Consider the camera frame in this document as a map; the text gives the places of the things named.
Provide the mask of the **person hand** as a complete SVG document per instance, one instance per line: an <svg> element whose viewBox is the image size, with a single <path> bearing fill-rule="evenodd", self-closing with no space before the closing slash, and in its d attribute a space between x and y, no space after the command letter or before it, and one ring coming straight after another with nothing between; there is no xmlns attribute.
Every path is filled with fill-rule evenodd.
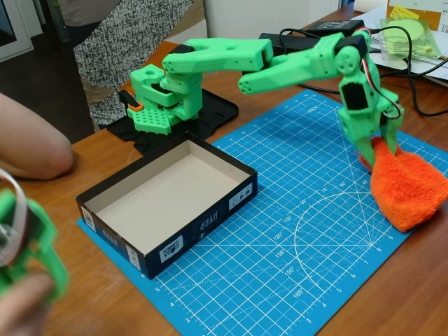
<svg viewBox="0 0 448 336"><path fill-rule="evenodd" d="M1 296L1 335L42 335L52 290L45 272L28 274L11 286Z"/></svg>

